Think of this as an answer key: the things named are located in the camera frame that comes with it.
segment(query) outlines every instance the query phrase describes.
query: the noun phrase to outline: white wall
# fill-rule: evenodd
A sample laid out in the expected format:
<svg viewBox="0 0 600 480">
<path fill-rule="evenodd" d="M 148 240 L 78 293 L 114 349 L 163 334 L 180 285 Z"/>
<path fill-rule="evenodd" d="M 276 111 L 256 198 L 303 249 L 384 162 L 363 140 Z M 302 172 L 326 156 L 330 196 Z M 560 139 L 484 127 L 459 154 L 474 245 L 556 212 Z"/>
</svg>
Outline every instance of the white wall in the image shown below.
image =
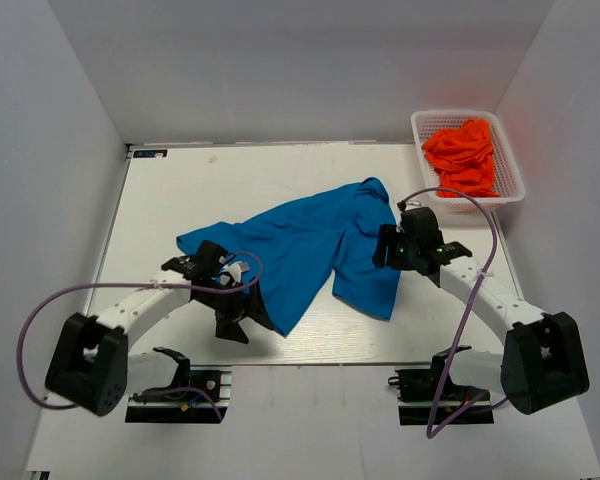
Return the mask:
<svg viewBox="0 0 600 480">
<path fill-rule="evenodd" d="M 38 416 L 15 345 L 44 296 L 90 279 L 124 145 L 44 0 L 0 0 L 0 479 L 20 478 Z M 35 326 L 27 372 L 42 390 L 62 318 Z"/>
<path fill-rule="evenodd" d="M 129 143 L 405 139 L 493 110 L 551 0 L 50 0 Z"/>
<path fill-rule="evenodd" d="M 580 324 L 600 460 L 600 1 L 556 2 L 497 114 L 527 185 L 507 242 L 527 297 Z"/>
</svg>

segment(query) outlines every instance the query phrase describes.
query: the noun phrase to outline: crumpled red cloth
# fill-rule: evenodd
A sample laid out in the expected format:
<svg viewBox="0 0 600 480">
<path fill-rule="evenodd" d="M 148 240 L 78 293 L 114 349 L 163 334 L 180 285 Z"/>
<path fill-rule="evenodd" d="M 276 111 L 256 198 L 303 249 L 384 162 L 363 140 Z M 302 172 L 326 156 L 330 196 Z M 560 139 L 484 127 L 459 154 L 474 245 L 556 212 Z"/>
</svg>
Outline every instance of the crumpled red cloth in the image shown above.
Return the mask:
<svg viewBox="0 0 600 480">
<path fill-rule="evenodd" d="M 489 122 L 469 119 L 460 128 L 443 128 L 422 145 L 425 158 L 440 175 L 440 186 L 472 197 L 499 197 L 493 191 L 495 165 Z M 457 197 L 437 192 L 440 197 Z"/>
</svg>

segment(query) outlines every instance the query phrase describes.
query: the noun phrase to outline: white plastic bin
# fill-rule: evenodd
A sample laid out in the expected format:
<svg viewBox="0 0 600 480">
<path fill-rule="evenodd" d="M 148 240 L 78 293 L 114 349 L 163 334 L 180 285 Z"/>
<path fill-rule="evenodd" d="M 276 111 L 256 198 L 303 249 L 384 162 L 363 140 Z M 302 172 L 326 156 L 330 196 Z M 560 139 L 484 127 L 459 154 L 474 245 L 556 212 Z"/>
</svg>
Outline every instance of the white plastic bin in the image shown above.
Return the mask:
<svg viewBox="0 0 600 480">
<path fill-rule="evenodd" d="M 491 125 L 491 142 L 493 144 L 493 161 L 496 178 L 493 190 L 500 197 L 476 198 L 487 210 L 495 210 L 510 202 L 518 202 L 524 198 L 525 189 L 509 143 L 500 127 L 498 118 L 489 112 L 478 110 L 426 110 L 415 112 L 411 116 L 411 127 L 416 143 L 422 178 L 426 187 L 440 186 L 440 177 L 424 157 L 422 145 L 434 133 L 442 128 L 458 128 L 469 118 L 482 118 Z M 465 198 L 443 198 L 436 192 L 430 192 L 431 207 L 441 213 L 468 212 L 476 207 Z"/>
</svg>

